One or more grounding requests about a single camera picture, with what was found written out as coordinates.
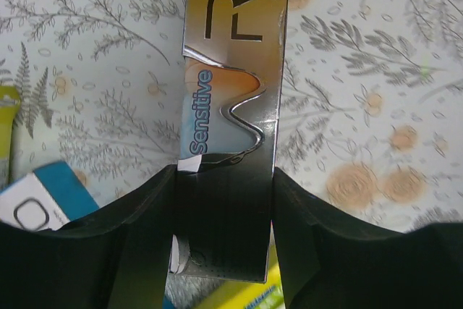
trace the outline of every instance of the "green and yellow object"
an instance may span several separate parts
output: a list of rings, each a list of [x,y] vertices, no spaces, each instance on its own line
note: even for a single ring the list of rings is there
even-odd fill
[[[225,282],[195,309],[277,309],[283,302],[280,268],[275,247],[271,247],[265,284]]]
[[[0,86],[0,190],[8,183],[12,126],[20,106],[20,95],[16,88]]]

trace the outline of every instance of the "blue object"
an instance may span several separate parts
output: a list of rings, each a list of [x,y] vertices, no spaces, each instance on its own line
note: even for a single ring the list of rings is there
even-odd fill
[[[162,303],[162,309],[175,309],[174,305],[170,303],[170,301],[165,296],[164,301]]]
[[[98,204],[66,162],[42,166],[34,174],[70,221],[98,210]]]

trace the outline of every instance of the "table surface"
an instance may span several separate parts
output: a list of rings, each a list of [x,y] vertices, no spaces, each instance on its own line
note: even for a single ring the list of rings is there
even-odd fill
[[[100,206],[179,154],[185,0],[0,0],[13,174],[57,159]],[[289,0],[277,165],[379,226],[463,219],[463,0]]]

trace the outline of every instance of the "tablecloth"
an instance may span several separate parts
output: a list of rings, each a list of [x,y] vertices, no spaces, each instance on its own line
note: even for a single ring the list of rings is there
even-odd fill
[[[179,155],[186,0],[0,0],[12,173],[64,159],[100,206]],[[276,165],[405,232],[463,219],[463,0],[289,0]]]

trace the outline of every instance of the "yellow tube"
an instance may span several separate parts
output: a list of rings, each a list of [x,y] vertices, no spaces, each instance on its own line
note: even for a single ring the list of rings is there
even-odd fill
[[[20,95],[16,88],[0,86],[0,190],[8,184],[12,126],[20,104]]]

